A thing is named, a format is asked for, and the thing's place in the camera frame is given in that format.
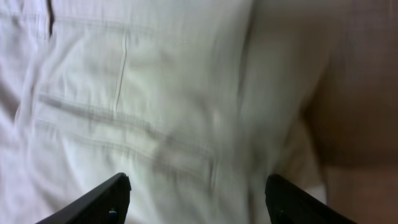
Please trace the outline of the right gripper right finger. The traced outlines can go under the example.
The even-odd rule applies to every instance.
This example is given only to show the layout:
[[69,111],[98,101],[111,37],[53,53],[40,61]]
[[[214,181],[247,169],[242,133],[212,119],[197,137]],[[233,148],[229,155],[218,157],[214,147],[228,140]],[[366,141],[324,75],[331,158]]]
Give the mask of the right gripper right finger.
[[272,224],[354,224],[278,174],[267,178],[265,195]]

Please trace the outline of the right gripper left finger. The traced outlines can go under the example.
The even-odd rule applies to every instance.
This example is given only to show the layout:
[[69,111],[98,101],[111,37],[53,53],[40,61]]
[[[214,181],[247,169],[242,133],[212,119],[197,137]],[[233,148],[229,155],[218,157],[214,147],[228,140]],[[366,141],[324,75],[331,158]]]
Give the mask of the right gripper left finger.
[[37,224],[124,224],[130,193],[129,177],[120,172]]

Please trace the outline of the beige shorts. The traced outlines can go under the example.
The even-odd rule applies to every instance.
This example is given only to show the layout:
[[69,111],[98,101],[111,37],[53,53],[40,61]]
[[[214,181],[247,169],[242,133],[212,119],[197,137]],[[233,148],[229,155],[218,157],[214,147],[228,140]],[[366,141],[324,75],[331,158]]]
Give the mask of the beige shorts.
[[317,183],[300,117],[329,1],[2,1],[1,222],[118,172],[128,223],[269,223],[266,177]]

